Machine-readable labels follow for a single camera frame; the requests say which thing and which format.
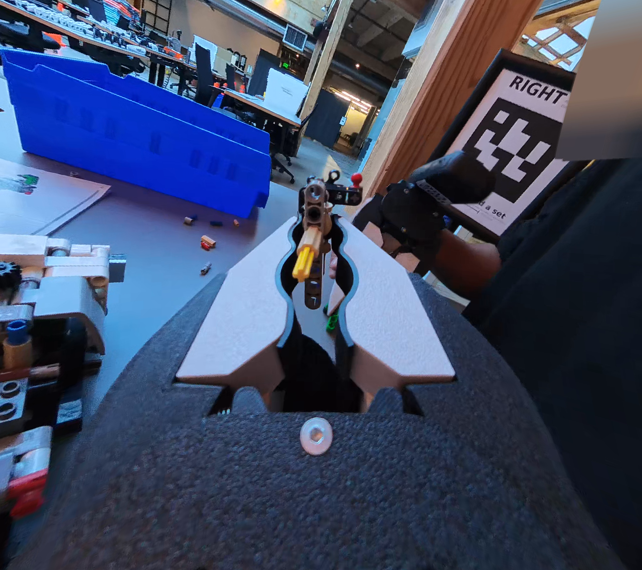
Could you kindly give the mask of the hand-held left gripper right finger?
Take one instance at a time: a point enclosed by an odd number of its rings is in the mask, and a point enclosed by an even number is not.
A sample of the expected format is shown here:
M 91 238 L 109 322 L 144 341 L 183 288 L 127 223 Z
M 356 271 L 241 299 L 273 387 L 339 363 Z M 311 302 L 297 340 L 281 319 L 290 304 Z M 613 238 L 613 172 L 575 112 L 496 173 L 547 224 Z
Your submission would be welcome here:
M 345 298 L 338 310 L 336 365 L 363 394 L 367 410 L 384 388 L 450 383 L 454 368 L 446 355 L 410 274 L 345 218 L 340 255 L 352 285 L 340 285 Z

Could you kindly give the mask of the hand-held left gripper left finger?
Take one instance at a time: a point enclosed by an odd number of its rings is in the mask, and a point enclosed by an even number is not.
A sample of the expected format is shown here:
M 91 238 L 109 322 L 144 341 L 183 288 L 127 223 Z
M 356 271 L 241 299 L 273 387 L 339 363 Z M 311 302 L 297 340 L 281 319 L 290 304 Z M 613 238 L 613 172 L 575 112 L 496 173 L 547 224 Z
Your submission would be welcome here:
M 302 361 L 302 330 L 282 270 L 293 253 L 288 218 L 225 274 L 179 366 L 183 384 L 255 391 L 268 412 L 281 411 L 276 393 Z

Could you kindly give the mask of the yellow lego axle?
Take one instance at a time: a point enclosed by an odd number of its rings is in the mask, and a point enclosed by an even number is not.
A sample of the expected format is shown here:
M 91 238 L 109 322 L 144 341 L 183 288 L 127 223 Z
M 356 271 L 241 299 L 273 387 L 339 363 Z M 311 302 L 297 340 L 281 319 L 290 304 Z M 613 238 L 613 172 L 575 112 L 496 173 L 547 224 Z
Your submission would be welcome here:
M 292 277 L 297 282 L 304 282 L 310 277 L 317 254 L 318 250 L 313 245 L 304 244 L 297 247 L 297 259 L 292 270 Z

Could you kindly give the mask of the small black lego assembly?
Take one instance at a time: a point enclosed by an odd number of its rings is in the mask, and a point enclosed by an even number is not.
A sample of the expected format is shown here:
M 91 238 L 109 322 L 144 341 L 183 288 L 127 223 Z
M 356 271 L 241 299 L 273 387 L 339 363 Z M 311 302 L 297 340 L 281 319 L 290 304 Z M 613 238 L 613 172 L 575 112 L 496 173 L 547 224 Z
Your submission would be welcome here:
M 340 171 L 331 170 L 327 180 L 311 176 L 300 191 L 302 237 L 298 245 L 310 244 L 317 250 L 311 275 L 304 282 L 304 301 L 308 309 L 318 309 L 322 302 L 322 277 L 325 271 L 325 256 L 331 250 L 333 234 L 333 206 L 361 204 L 363 177 L 360 173 L 351 176 L 351 185 L 339 184 Z

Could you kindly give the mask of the person's right forearm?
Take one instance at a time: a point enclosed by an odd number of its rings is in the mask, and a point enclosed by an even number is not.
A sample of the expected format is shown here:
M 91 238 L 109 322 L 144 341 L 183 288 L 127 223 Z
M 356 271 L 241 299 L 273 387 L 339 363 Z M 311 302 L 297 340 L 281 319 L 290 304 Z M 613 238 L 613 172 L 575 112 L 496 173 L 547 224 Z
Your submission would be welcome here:
M 448 230 L 441 230 L 438 240 L 429 270 L 456 295 L 475 300 L 501 269 L 497 246 L 468 243 Z

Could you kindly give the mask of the scattered loose lego pieces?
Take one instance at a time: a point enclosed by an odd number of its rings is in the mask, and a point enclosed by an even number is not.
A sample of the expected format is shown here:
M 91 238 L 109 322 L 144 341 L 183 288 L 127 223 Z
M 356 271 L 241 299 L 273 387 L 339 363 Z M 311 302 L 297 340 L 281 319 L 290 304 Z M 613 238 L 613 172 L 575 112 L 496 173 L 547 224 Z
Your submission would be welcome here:
M 236 215 L 191 213 L 181 218 L 180 231 L 201 277 L 227 271 L 243 254 L 242 219 Z

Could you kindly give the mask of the partly built lego truck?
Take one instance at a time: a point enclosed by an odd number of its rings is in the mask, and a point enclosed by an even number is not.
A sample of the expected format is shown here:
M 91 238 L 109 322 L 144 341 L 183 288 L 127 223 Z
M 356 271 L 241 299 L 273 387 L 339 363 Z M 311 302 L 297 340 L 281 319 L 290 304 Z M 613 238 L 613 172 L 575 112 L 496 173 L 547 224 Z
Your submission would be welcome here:
M 106 353 L 108 245 L 1 235 L 1 524 L 43 504 L 55 437 L 83 424 L 83 381 Z

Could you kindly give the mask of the lego instruction booklet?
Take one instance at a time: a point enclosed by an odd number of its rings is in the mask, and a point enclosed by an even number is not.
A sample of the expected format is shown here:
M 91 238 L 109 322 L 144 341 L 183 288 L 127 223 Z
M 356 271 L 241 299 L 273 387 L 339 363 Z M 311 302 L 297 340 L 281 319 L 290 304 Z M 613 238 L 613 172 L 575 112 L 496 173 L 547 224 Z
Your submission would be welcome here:
M 49 236 L 110 186 L 1 160 L 1 233 Z

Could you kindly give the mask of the black framed marker sign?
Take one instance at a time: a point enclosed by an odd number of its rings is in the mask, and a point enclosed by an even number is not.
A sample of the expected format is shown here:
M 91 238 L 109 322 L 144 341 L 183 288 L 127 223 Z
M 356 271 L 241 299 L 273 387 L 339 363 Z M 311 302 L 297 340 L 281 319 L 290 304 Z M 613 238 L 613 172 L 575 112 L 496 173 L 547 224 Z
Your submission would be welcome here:
M 557 158 L 575 73 L 501 49 L 429 157 L 462 150 L 495 176 L 493 192 L 451 207 L 458 225 L 496 242 L 571 176 Z

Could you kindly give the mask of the dark partition curtain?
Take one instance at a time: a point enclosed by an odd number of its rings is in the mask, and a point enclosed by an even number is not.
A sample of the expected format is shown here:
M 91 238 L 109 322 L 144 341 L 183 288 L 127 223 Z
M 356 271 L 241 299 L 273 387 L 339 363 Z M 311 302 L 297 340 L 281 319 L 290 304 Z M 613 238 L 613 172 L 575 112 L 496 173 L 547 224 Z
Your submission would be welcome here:
M 332 149 L 340 136 L 340 130 L 350 106 L 345 96 L 322 89 L 304 132 L 305 137 Z

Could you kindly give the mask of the white board panel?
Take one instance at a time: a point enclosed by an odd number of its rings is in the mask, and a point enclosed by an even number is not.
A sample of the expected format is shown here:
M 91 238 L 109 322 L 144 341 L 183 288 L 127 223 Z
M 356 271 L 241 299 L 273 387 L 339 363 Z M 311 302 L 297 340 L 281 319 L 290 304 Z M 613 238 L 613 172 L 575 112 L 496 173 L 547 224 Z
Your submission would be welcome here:
M 264 92 L 263 105 L 272 112 L 287 117 L 297 117 L 306 99 L 309 86 L 296 77 L 270 69 Z

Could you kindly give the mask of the person's dark sweater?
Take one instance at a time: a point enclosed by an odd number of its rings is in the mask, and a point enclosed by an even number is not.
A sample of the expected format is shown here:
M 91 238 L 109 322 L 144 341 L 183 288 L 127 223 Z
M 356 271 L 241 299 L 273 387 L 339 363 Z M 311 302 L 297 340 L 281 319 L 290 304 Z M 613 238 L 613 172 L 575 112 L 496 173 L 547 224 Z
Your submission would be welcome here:
M 641 159 L 600 160 L 500 238 L 464 312 L 518 376 L 607 542 L 641 568 Z

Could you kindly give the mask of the wooden pillar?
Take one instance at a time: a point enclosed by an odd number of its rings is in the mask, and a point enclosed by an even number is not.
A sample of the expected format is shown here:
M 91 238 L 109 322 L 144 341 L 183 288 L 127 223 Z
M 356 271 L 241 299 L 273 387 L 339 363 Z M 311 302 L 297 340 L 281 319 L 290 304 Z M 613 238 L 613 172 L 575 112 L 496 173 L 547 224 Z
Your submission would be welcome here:
M 384 192 L 436 150 L 503 48 L 543 0 L 444 0 L 362 171 L 363 195 Z

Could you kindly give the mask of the blue plastic bin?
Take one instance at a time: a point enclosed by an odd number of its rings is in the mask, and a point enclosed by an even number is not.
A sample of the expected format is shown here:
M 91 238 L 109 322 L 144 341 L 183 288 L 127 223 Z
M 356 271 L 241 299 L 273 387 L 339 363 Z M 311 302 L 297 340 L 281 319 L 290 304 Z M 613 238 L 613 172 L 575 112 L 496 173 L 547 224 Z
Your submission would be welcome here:
M 270 194 L 266 132 L 205 109 L 179 117 L 144 104 L 134 78 L 80 80 L 3 64 L 24 151 L 248 218 Z
M 3 47 L 1 48 L 1 58 L 5 66 L 13 65 L 28 71 L 34 71 L 37 67 L 42 67 L 86 81 L 100 80 L 113 75 L 105 64 L 72 59 L 57 54 L 45 54 Z

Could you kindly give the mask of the cluttered background table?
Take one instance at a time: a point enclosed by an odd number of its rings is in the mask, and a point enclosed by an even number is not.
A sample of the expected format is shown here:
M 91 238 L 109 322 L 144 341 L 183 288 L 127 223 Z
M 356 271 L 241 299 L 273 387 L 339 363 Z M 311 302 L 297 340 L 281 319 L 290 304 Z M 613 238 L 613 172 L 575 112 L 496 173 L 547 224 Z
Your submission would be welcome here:
M 38 30 L 65 36 L 70 43 L 82 42 L 84 53 L 91 56 L 86 49 L 109 51 L 122 58 L 118 62 L 124 66 L 128 59 L 149 62 L 149 82 L 158 86 L 164 85 L 163 77 L 167 69 L 172 69 L 179 76 L 177 90 L 182 94 L 189 85 L 189 77 L 196 67 L 180 61 L 154 48 L 140 45 L 135 39 L 127 36 L 123 30 L 111 28 L 106 23 L 87 20 L 82 16 L 77 19 L 60 12 L 53 7 L 36 0 L 1 0 L 1 10 L 11 15 L 13 20 L 25 24 L 34 24 Z

